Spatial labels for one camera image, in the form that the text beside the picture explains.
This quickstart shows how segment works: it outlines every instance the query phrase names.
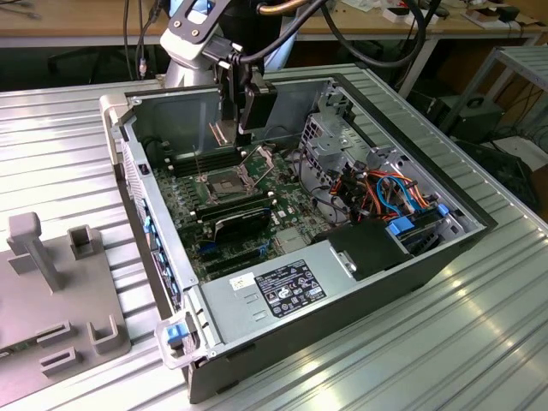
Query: white box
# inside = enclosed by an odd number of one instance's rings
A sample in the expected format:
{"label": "white box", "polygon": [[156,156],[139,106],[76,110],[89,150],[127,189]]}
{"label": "white box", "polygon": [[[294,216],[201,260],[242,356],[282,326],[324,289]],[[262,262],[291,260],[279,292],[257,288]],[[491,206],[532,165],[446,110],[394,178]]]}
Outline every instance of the white box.
{"label": "white box", "polygon": [[[426,17],[426,14],[428,13],[428,10],[421,10],[422,11],[422,15]],[[439,20],[439,17],[437,17],[436,15],[432,15],[432,18],[430,19],[430,23],[428,23],[428,26],[431,26],[431,25],[434,25],[438,22]],[[405,17],[405,20],[404,20],[406,23],[408,23],[410,26],[412,24],[414,24],[414,26],[417,26],[417,21],[416,19],[414,18],[414,15],[413,13],[409,13],[406,17]]]}
{"label": "white box", "polygon": [[405,21],[406,17],[409,17],[409,14],[407,14],[407,15],[397,15],[397,14],[392,13],[388,9],[384,9],[383,17],[387,20],[392,21],[393,23],[403,23]]}

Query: robotic arm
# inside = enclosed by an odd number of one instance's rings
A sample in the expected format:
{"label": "robotic arm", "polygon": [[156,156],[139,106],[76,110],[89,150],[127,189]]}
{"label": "robotic arm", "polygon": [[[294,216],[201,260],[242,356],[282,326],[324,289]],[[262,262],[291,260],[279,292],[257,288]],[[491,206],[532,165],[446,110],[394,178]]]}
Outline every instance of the robotic arm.
{"label": "robotic arm", "polygon": [[[397,62],[380,62],[361,54],[340,34],[325,7],[327,0],[183,0],[171,16],[160,42],[170,57],[194,70],[213,68],[221,96],[221,121],[211,126],[221,145],[246,145],[249,133],[263,128],[276,102],[276,88],[265,81],[264,59],[289,39],[318,9],[335,37],[370,66],[401,67],[413,61],[426,37],[425,18],[405,0],[417,21],[414,49]],[[281,35],[282,15],[309,3]]]}

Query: warning label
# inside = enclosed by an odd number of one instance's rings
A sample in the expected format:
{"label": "warning label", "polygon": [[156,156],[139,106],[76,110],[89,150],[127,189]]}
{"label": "warning label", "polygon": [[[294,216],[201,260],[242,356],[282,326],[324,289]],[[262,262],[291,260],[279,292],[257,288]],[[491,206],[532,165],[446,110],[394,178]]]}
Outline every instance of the warning label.
{"label": "warning label", "polygon": [[304,259],[256,276],[255,282],[278,318],[325,297]]}

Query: metal shelf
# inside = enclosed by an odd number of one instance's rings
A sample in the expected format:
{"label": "metal shelf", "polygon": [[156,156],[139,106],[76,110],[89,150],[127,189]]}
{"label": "metal shelf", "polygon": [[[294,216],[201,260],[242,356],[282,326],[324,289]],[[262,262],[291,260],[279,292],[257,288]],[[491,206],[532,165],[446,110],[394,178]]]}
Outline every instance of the metal shelf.
{"label": "metal shelf", "polygon": [[440,130],[446,133],[450,129],[464,105],[497,62],[504,64],[506,69],[487,93],[488,98],[495,99],[513,73],[521,75],[530,83],[548,92],[548,47],[495,47],[439,126]]}
{"label": "metal shelf", "polygon": [[[373,73],[344,65],[271,78],[335,71],[478,201],[497,228],[422,289],[190,406],[181,372],[163,366],[152,337],[158,312],[98,112],[102,94],[158,83],[0,94],[0,235],[15,203],[43,216],[46,237],[80,223],[99,228],[133,344],[125,356],[6,410],[548,409],[548,227]],[[355,121],[384,142],[370,119]],[[39,190],[54,198],[39,202]],[[7,247],[3,239],[0,247]]]}

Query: workbench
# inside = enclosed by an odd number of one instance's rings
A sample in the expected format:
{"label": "workbench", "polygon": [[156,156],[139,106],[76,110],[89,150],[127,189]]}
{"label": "workbench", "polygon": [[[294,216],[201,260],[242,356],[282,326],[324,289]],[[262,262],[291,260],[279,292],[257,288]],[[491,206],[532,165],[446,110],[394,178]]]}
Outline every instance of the workbench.
{"label": "workbench", "polygon": [[[346,76],[497,220],[425,287],[190,406],[163,366],[158,312],[116,188],[98,110],[156,81],[0,94],[0,249],[7,216],[36,211],[43,237],[87,223],[107,248],[131,351],[6,407],[53,409],[548,409],[548,226],[375,74],[354,65],[270,74]],[[386,138],[361,115],[375,143]]]}
{"label": "workbench", "polygon": [[[146,20],[153,0],[142,1]],[[0,48],[122,45],[123,0],[37,0],[35,4],[34,11],[42,15],[41,21],[0,11]],[[522,30],[512,27],[485,29],[463,17],[464,9],[444,7],[450,12],[450,17],[428,27],[427,40],[400,88],[403,97],[408,96],[440,39],[524,38],[524,45],[535,45],[546,32],[546,27],[541,26]],[[408,24],[386,20],[380,9],[364,13],[339,2],[332,17],[349,40],[400,40],[409,33]],[[148,29],[145,43],[159,44],[167,23],[168,17],[162,13]],[[137,0],[130,0],[128,42],[131,45],[137,43],[139,32]],[[324,17],[315,15],[301,28],[297,40],[332,41],[335,37]]]}

